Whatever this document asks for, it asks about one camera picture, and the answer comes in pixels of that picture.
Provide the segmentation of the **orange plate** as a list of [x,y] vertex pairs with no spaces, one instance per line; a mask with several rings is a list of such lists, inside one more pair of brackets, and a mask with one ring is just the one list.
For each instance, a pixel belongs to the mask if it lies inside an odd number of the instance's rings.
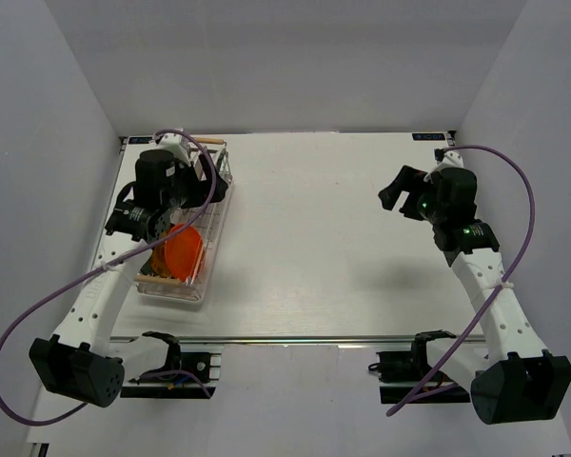
[[165,242],[165,260],[172,277],[192,282],[203,268],[205,248],[195,227],[188,227]]

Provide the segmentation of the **yellow patterned plate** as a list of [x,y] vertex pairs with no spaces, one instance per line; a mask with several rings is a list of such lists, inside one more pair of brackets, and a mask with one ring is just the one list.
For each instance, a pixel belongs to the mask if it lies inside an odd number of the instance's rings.
[[153,249],[153,252],[148,259],[148,266],[153,275],[169,278],[171,276],[170,270],[167,266],[165,257],[165,246],[159,245]]

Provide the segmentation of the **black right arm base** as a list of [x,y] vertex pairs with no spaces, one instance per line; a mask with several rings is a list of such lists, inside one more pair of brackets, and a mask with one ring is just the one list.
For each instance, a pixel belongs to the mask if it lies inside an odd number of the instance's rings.
[[[369,373],[377,375],[380,383],[384,385],[380,387],[381,403],[383,405],[398,403],[406,395],[406,386],[395,385],[408,383],[414,386],[430,370],[426,356],[426,344],[428,342],[439,339],[454,340],[456,338],[455,334],[446,330],[426,331],[415,335],[409,349],[377,352],[378,362],[370,364],[367,370]],[[446,387],[452,383],[450,378],[438,371],[418,394],[426,393],[435,388]],[[453,387],[413,403],[465,404],[470,403],[470,398],[463,388]]]

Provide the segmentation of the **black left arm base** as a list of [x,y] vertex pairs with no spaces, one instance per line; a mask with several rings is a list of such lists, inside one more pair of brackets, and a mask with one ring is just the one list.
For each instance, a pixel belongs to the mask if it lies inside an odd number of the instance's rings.
[[220,378],[221,354],[183,345],[168,333],[147,331],[110,354],[121,359],[124,399],[208,400]]

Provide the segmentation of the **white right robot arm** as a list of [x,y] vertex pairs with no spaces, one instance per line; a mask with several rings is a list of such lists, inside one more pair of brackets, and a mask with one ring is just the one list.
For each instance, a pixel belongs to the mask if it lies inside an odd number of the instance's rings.
[[431,225],[436,246],[475,311],[463,336],[481,328],[487,355],[465,348],[463,337],[447,332],[418,335],[420,347],[410,365],[422,380],[388,415],[424,397],[423,386],[442,372],[468,393],[485,424],[553,419],[571,383],[571,364],[548,350],[525,316],[503,269],[496,235],[476,216],[476,175],[463,168],[426,173],[404,166],[380,191],[383,208],[394,209],[402,193],[407,197],[401,214]]

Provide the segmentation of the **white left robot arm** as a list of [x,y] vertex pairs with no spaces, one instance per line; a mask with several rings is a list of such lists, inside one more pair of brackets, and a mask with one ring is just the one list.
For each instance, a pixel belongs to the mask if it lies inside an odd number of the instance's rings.
[[174,336],[147,331],[118,348],[110,337],[132,280],[168,240],[172,214],[195,209],[202,215],[224,196],[227,186],[210,155],[198,151],[196,163],[169,149],[139,154],[133,181],[115,195],[94,270],[50,338],[31,345],[30,360],[47,391],[108,407],[127,381],[170,380],[180,373],[183,359]]

